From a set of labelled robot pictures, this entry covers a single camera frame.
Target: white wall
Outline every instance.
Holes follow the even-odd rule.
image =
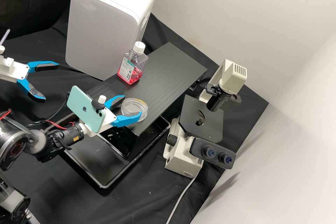
[[[336,30],[336,0],[155,0],[153,13],[216,63],[247,67],[268,101]]]
[[[267,107],[192,224],[336,223],[335,66],[336,34]]]

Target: flask label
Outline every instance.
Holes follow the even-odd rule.
[[[133,70],[134,64],[124,57],[120,66],[119,75],[125,80],[130,81]]]

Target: white bottle cap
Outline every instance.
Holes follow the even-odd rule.
[[[137,41],[134,44],[133,51],[135,51],[137,54],[143,54],[145,51],[145,44],[141,41]]]
[[[5,51],[5,47],[0,45],[0,54],[2,54]]]
[[[100,104],[104,104],[106,102],[106,96],[103,96],[103,95],[99,96],[98,102]]]

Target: petri dish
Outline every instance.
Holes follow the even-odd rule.
[[[148,106],[143,100],[136,98],[127,98],[122,102],[121,113],[123,115],[132,114],[136,112],[142,112],[138,122],[146,118],[148,112]]]

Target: mint green phone case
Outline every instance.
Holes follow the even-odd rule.
[[[104,110],[96,109],[91,105],[92,98],[85,94],[79,87],[71,88],[70,96],[66,105],[76,114],[94,133],[98,133],[106,113]]]

